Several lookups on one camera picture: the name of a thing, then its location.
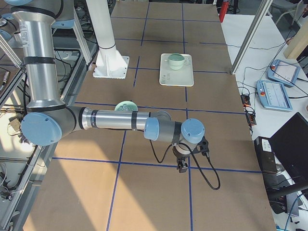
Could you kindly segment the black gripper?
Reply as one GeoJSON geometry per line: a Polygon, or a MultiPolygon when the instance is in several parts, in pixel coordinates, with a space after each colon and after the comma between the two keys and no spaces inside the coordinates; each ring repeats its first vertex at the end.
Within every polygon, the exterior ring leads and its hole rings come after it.
{"type": "Polygon", "coordinates": [[[173,154],[177,158],[177,170],[179,173],[185,173],[188,170],[188,164],[185,162],[185,160],[190,156],[191,152],[181,148],[180,146],[174,146],[173,154]]]}

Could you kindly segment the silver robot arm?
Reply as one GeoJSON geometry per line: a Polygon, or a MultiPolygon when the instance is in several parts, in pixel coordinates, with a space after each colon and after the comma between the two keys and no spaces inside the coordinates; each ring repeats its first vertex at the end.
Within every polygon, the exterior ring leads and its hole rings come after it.
{"type": "Polygon", "coordinates": [[[27,115],[21,123],[24,136],[32,143],[48,146],[74,131],[89,128],[138,130],[149,141],[168,143],[177,158],[179,172],[188,169],[186,158],[209,155],[205,127],[191,118],[172,121],[167,112],[92,110],[68,106],[60,99],[51,27],[56,20],[74,17],[71,0],[11,0],[24,50],[23,63],[31,90],[27,115]]]}

